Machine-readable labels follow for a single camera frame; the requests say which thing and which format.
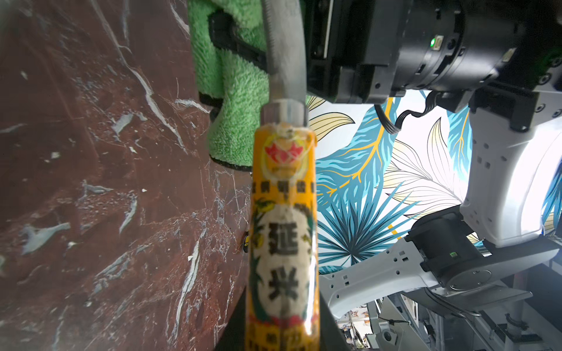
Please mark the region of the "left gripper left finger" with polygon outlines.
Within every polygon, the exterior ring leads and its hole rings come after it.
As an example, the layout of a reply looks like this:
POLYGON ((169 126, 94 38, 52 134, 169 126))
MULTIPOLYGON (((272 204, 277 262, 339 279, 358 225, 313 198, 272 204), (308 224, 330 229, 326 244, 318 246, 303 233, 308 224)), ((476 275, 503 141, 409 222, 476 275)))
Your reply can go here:
POLYGON ((244 289, 222 336, 215 346, 215 351, 245 350, 246 296, 247 289, 244 289))

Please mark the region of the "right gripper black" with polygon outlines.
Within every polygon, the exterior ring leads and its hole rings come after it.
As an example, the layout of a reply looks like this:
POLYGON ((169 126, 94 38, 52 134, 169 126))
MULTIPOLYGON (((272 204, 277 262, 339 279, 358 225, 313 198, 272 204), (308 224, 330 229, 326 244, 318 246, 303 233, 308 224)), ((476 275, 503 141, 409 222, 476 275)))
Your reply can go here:
MULTIPOLYGON (((339 104, 381 104, 392 92, 406 25, 405 1, 306 1, 307 90, 339 104)), ((208 19, 215 48, 260 70, 266 53, 247 44, 234 18, 218 10, 208 19)))

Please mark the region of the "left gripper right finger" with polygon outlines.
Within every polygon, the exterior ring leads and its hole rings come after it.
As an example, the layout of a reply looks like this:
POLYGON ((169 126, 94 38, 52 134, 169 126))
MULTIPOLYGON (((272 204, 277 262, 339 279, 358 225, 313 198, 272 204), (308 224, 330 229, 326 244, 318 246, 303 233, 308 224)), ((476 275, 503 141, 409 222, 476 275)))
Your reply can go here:
POLYGON ((343 332, 329 309, 323 296, 320 296, 320 351, 350 351, 343 332))

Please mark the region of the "green rag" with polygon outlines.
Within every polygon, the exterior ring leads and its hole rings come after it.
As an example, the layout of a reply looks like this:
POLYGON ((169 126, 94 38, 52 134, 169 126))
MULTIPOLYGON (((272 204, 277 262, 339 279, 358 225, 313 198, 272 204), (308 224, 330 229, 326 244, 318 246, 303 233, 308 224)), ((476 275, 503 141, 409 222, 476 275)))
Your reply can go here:
POLYGON ((266 52, 259 1, 188 1, 191 47, 200 100, 213 108, 208 132, 210 157, 240 171, 251 171, 254 132, 269 97, 265 70, 212 42, 209 20, 222 12, 232 23, 229 32, 259 54, 266 52))

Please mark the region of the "sickle labelled handle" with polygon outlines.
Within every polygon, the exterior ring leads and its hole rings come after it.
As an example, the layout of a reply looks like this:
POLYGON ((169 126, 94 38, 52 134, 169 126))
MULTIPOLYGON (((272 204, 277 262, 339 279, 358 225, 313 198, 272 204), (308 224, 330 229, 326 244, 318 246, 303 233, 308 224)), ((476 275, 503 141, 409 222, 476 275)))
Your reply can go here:
POLYGON ((253 152, 246 350, 318 350, 315 152, 298 1, 264 1, 269 101, 253 152))

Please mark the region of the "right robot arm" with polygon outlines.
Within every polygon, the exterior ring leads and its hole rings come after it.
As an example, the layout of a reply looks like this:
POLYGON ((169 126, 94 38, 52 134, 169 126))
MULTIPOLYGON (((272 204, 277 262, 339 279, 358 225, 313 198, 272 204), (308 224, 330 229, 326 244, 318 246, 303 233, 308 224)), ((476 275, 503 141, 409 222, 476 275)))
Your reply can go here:
POLYGON ((247 316, 267 324, 316 319, 318 267, 315 153, 305 95, 374 105, 380 130, 401 131, 381 104, 429 89, 425 109, 471 111, 468 192, 457 207, 423 216, 404 244, 425 254, 412 273, 387 278, 381 256, 359 260, 361 280, 327 291, 333 313, 361 298, 441 285, 472 290, 469 273, 537 261, 539 204, 561 157, 561 118, 542 99, 539 74, 559 47, 554 1, 233 1, 207 17, 211 44, 269 78, 241 138, 253 172, 247 316))

